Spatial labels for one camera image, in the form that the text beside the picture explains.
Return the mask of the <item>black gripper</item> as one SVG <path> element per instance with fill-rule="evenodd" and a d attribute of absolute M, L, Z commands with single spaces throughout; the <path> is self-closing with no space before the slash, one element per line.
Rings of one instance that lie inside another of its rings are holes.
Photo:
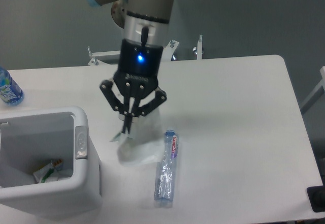
<path fill-rule="evenodd" d="M 121 132 L 130 134 L 132 123 L 140 116 L 147 116 L 167 100 L 167 94 L 158 86 L 158 70 L 163 53 L 162 46 L 142 46 L 127 39 L 122 40 L 118 69 L 113 79 L 103 80 L 99 88 L 111 106 L 124 121 Z M 112 90 L 116 84 L 122 96 L 133 97 L 134 103 L 123 104 Z M 140 106 L 140 101 L 154 92 L 154 98 Z"/>

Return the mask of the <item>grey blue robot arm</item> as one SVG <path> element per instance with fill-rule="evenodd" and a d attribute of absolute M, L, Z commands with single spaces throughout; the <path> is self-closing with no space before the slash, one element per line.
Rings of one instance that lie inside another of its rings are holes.
<path fill-rule="evenodd" d="M 125 3 L 118 68 L 111 79 L 100 84 L 100 90 L 121 115 L 122 132 L 129 134 L 137 118 L 145 117 L 167 99 L 157 76 L 174 0 L 87 1 L 93 7 Z"/>

